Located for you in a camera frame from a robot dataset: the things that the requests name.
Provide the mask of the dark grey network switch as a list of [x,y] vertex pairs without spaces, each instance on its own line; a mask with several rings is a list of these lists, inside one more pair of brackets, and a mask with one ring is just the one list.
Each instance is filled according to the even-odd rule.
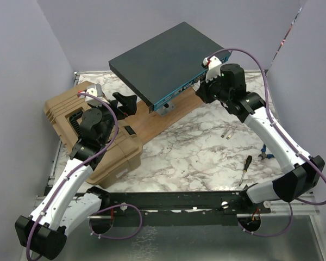
[[111,59],[111,71],[153,112],[206,73],[204,58],[222,46],[186,22]]

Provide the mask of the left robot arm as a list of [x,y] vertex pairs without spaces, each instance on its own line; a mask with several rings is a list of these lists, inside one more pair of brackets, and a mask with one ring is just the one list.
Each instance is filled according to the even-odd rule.
[[91,214],[101,215],[109,208],[106,198],[92,192],[87,192],[73,206],[70,203],[115,141],[119,120],[136,114],[137,96],[123,96],[115,92],[114,99],[108,102],[89,91],[80,91],[77,96],[84,98],[90,108],[81,116],[81,134],[64,171],[31,214],[19,216],[15,222],[27,260],[32,260],[32,253],[36,253],[36,260],[41,257],[55,259],[71,232]]

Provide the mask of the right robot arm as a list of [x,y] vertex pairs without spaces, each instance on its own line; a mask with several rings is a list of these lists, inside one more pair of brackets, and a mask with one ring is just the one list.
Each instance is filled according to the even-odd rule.
[[245,73],[238,64],[223,65],[217,59],[207,61],[206,75],[200,80],[196,95],[204,103],[219,101],[226,111],[245,123],[262,140],[279,163],[283,176],[244,189],[239,207],[250,213],[264,201],[291,202],[317,185],[318,172],[325,162],[312,157],[283,129],[266,103],[246,89]]

